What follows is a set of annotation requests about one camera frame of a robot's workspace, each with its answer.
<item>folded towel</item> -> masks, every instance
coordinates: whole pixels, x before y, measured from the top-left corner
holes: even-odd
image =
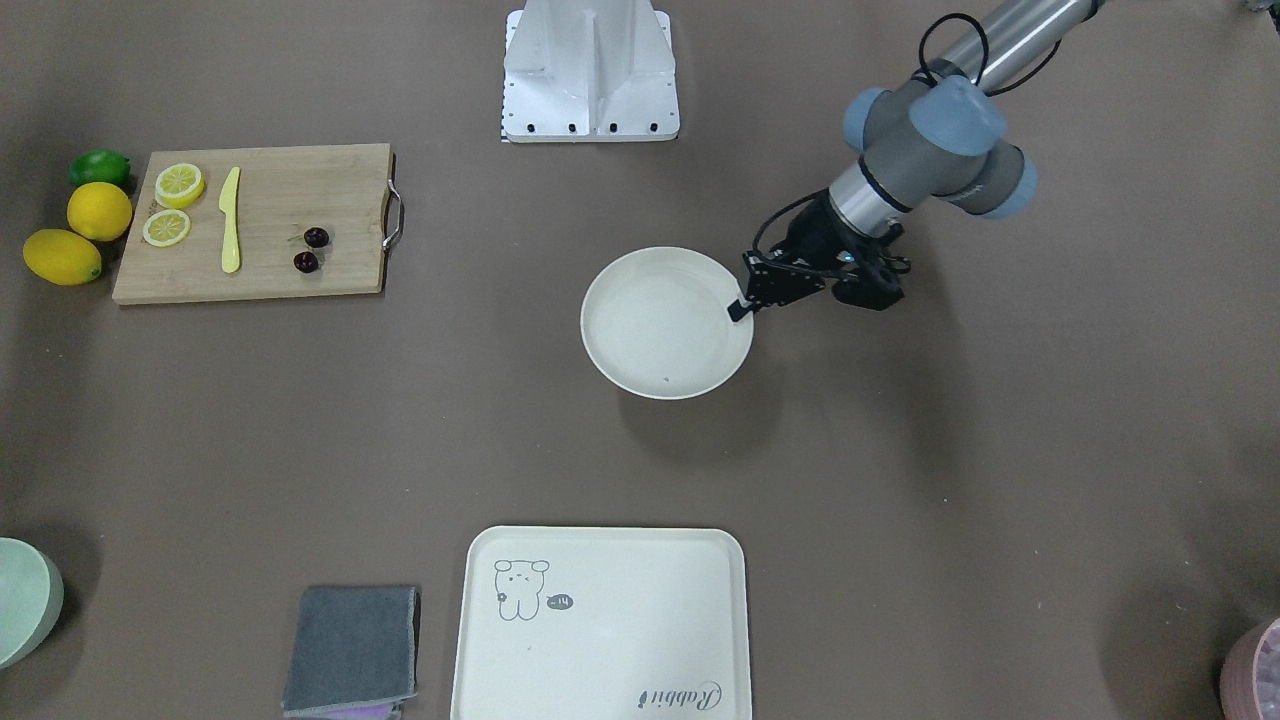
[[[285,717],[371,710],[387,717],[413,697],[417,588],[308,588],[298,603]]]

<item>white plate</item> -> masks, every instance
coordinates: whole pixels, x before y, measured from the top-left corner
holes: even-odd
[[[722,530],[490,528],[467,552],[453,720],[749,720]]]
[[[754,318],[735,323],[737,278],[684,247],[646,247],[604,268],[582,299],[582,343],[604,377],[657,400],[719,387],[751,348]]]

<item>green lime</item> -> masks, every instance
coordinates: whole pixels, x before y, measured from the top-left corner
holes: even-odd
[[[76,187],[91,182],[123,186],[129,179],[129,159],[114,150],[86,152],[72,163],[69,177]]]

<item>black cable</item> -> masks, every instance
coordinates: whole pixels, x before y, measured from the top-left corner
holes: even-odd
[[[755,231],[755,237],[751,238],[751,251],[755,252],[759,256],[760,263],[763,263],[764,265],[768,265],[769,268],[774,268],[777,270],[786,270],[788,273],[796,273],[796,274],[806,275],[806,277],[826,278],[826,279],[831,279],[831,281],[856,281],[858,279],[858,275],[852,275],[852,274],[846,273],[844,270],[815,270],[813,268],[805,268],[803,265],[794,265],[794,264],[788,264],[788,263],[778,263],[777,260],[769,260],[763,252],[760,252],[760,238],[764,237],[764,231],[769,229],[769,225],[772,225],[774,220],[777,220],[782,215],[786,215],[791,210],[795,210],[796,208],[804,205],[805,202],[809,202],[810,200],[817,200],[824,192],[827,192],[826,188],[819,190],[817,192],[810,192],[809,195],[805,195],[800,200],[795,200],[795,201],[787,204],[785,208],[782,208],[777,213],[769,215],[769,219],[764,220],[760,224],[760,229]],[[884,252],[882,250],[881,251],[881,258],[883,260],[886,260],[886,266],[893,274],[905,275],[905,274],[908,274],[908,273],[911,272],[911,261],[909,259],[906,259],[906,258],[902,258],[901,255],[890,255],[888,252]]]
[[[1010,90],[1016,90],[1018,87],[1021,87],[1021,85],[1024,82],[1032,79],[1033,77],[1036,77],[1036,73],[1038,73],[1038,72],[1041,72],[1041,70],[1044,69],[1044,65],[1047,65],[1048,61],[1053,59],[1053,55],[1057,55],[1057,49],[1061,45],[1062,45],[1061,40],[1059,40],[1057,42],[1055,42],[1053,44],[1053,49],[1048,51],[1048,55],[1044,55],[1044,59],[1041,60],[1039,64],[1036,65],[1032,69],[1032,72],[1027,73],[1025,76],[1023,76],[1021,78],[1019,78],[1018,82],[1015,82],[1012,85],[1006,85],[1005,87],[1001,87],[1000,90],[992,90],[991,92],[987,94],[987,97],[995,97],[997,95],[1004,95],[1004,94],[1009,92]]]
[[[810,200],[815,200],[815,199],[820,197],[824,192],[827,192],[826,188],[819,190],[817,192],[810,192],[809,195],[805,195],[800,200],[788,202],[785,208],[782,208],[777,213],[769,215],[769,219],[764,220],[764,223],[760,224],[760,229],[755,231],[755,237],[751,238],[751,250],[760,258],[762,263],[764,263],[765,265],[768,265],[771,268],[778,269],[778,270],[787,270],[788,273],[796,273],[796,274],[801,274],[801,275],[810,275],[810,277],[815,277],[815,278],[828,278],[828,279],[837,279],[838,281],[838,279],[845,279],[847,277],[847,273],[814,270],[813,268],[805,268],[805,266],[801,266],[801,265],[791,265],[791,264],[787,264],[787,263],[778,263],[777,260],[769,260],[768,258],[764,256],[763,252],[760,252],[760,238],[764,237],[764,231],[769,229],[769,225],[772,225],[774,220],[777,220],[782,215],[786,215],[791,210],[795,210],[796,208],[804,205],[805,202],[809,202]]]
[[[978,77],[973,81],[974,85],[978,85],[982,82],[982,76],[987,72],[987,65],[991,63],[991,38],[987,37],[987,28],[982,27],[978,18],[965,13],[950,13],[942,15],[934,20],[932,26],[929,26],[929,29],[924,31],[924,35],[920,36],[920,46],[915,51],[916,59],[920,61],[920,72],[924,73],[924,79],[929,85],[938,83],[938,81],[933,78],[933,70],[929,69],[928,60],[924,59],[924,45],[929,41],[929,36],[933,35],[933,31],[938,29],[938,27],[948,20],[964,20],[973,26],[973,29],[978,31],[978,40],[982,42],[982,65],[978,67]]]

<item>yellow lemon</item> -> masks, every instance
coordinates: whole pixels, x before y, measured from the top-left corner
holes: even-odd
[[[156,202],[180,210],[205,192],[205,173],[191,163],[178,163],[156,176]]]
[[[83,284],[102,274],[97,247],[68,231],[36,231],[22,246],[22,259],[54,284]]]
[[[90,240],[115,240],[129,229],[133,205],[124,191],[109,182],[91,182],[76,188],[67,204],[67,223]]]
[[[182,210],[160,210],[142,224],[142,240],[156,247],[178,245],[191,233],[191,218]]]

